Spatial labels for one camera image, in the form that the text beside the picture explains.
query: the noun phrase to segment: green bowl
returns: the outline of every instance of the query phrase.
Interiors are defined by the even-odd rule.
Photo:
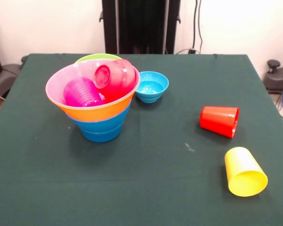
[[[76,63],[86,61],[86,60],[94,60],[94,59],[114,59],[114,60],[119,60],[121,59],[119,56],[115,56],[112,54],[108,53],[96,53],[96,54],[91,54],[84,56],[76,61]]]

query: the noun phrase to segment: plastic cup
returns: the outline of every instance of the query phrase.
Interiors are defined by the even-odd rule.
[[[267,186],[266,174],[244,147],[234,147],[225,154],[225,167],[228,188],[234,195],[256,195]]]
[[[92,107],[103,104],[93,82],[87,78],[71,80],[65,86],[63,95],[68,106]]]
[[[98,67],[94,84],[109,102],[129,93],[135,85],[134,67],[127,60],[115,60]]]
[[[238,107],[205,106],[200,115],[200,127],[233,138],[238,118]]]

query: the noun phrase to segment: red cup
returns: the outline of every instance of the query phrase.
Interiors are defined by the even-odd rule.
[[[205,106],[200,115],[200,127],[233,138],[238,117],[238,107]]]
[[[101,65],[95,72],[94,85],[107,101],[115,101],[134,88],[134,67],[124,59]]]

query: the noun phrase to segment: bowl rim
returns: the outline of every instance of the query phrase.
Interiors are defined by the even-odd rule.
[[[71,109],[71,110],[78,110],[78,111],[86,111],[86,110],[93,110],[93,109],[100,109],[100,108],[104,108],[104,107],[108,107],[110,105],[114,105],[114,104],[117,104],[125,99],[127,99],[129,96],[131,96],[132,94],[134,94],[134,92],[137,90],[137,88],[139,87],[140,85],[140,82],[141,82],[141,76],[140,76],[140,72],[133,66],[134,68],[134,71],[137,72],[137,83],[136,85],[134,86],[134,88],[129,92],[127,93],[125,96],[123,96],[122,98],[119,98],[113,102],[110,102],[110,103],[107,103],[107,104],[104,104],[104,105],[98,105],[98,106],[92,106],[92,107],[72,107],[72,106],[68,106],[68,105],[64,105],[64,104],[61,104],[61,103],[58,103],[57,101],[53,100],[49,94],[48,94],[48,84],[50,82],[50,80],[53,79],[53,77],[59,73],[60,71],[62,70],[65,70],[66,68],[68,67],[77,67],[79,64],[85,64],[86,62],[90,62],[90,61],[102,61],[102,60],[111,60],[111,61],[114,61],[114,59],[93,59],[93,60],[88,60],[88,61],[82,61],[82,62],[79,62],[79,63],[73,63],[71,65],[68,65],[66,67],[63,67],[61,68],[60,70],[58,70],[57,72],[55,72],[47,81],[46,83],[46,86],[45,86],[45,93],[46,93],[46,96],[47,98],[52,102],[54,103],[55,105],[59,106],[59,107],[63,107],[63,108],[66,108],[66,109]]]
[[[162,73],[154,72],[154,71],[144,71],[144,72],[139,72],[140,80],[142,80],[142,73],[154,73],[154,74],[159,74],[159,75],[161,75],[163,78],[165,78],[165,79],[166,79],[166,81],[167,81],[167,86],[166,86],[166,87],[165,87],[162,91],[160,91],[160,92],[158,92],[158,93],[155,93],[155,94],[141,93],[141,92],[139,92],[139,91],[138,91],[138,88],[136,89],[136,93],[138,93],[138,94],[143,94],[143,95],[149,95],[149,96],[152,96],[152,95],[162,94],[162,93],[163,93],[163,92],[165,92],[165,91],[166,91],[166,89],[169,87],[169,79],[168,79],[165,75],[163,75]]]
[[[102,121],[81,121],[81,120],[77,120],[77,119],[74,119],[72,118],[69,114],[65,113],[67,115],[68,118],[70,118],[71,120],[73,121],[77,121],[77,122],[81,122],[81,123],[95,123],[95,122],[104,122],[104,121],[108,121],[108,120],[111,120],[117,116],[119,116],[120,114],[123,114],[125,113],[125,111],[128,111],[130,109],[130,104],[131,104],[132,100],[130,101],[130,103],[128,104],[128,106],[119,114],[117,114],[116,116],[113,116],[111,118],[108,118],[108,119],[105,119],[105,120],[102,120]]]
[[[115,57],[114,58],[97,58],[97,59],[87,59],[88,57],[90,56],[113,56]],[[84,62],[84,61],[88,61],[88,60],[99,60],[99,59],[111,59],[111,60],[119,60],[119,59],[122,59],[121,57],[117,56],[117,55],[113,55],[113,54],[109,54],[109,53],[93,53],[93,54],[89,54],[89,55],[85,55],[83,57],[81,57],[80,59],[78,59],[77,61],[75,61],[75,64],[78,64],[78,63],[81,63],[81,62]]]

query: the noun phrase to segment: white wall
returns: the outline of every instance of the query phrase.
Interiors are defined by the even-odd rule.
[[[192,46],[195,0],[181,0],[175,51]],[[105,52],[101,0],[0,0],[0,59],[29,53]],[[283,0],[202,0],[204,54],[248,54],[260,76],[283,65]]]
[[[181,0],[175,51],[192,47],[195,2]],[[247,54],[260,77],[271,58],[283,66],[283,0],[202,0],[200,27],[204,54]]]
[[[101,0],[0,0],[0,60],[105,52]]]

